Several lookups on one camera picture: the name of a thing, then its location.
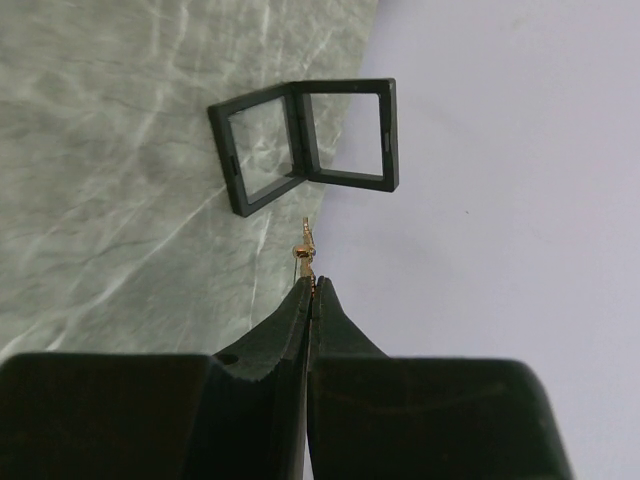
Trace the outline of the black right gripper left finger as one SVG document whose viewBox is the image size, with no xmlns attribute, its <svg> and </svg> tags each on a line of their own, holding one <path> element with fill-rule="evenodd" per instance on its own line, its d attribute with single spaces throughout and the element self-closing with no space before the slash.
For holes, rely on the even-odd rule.
<svg viewBox="0 0 640 480">
<path fill-rule="evenodd" d="M 215 354 L 1 365 L 5 479 L 299 479 L 312 283 Z"/>
</svg>

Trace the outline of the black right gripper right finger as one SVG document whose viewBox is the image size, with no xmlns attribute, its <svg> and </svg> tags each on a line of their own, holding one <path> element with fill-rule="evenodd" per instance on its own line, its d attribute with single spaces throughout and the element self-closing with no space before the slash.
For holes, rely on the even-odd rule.
<svg viewBox="0 0 640 480">
<path fill-rule="evenodd" d="M 386 355 L 328 278 L 311 310 L 307 424 L 318 479 L 569 479 L 546 391 L 525 363 Z"/>
</svg>

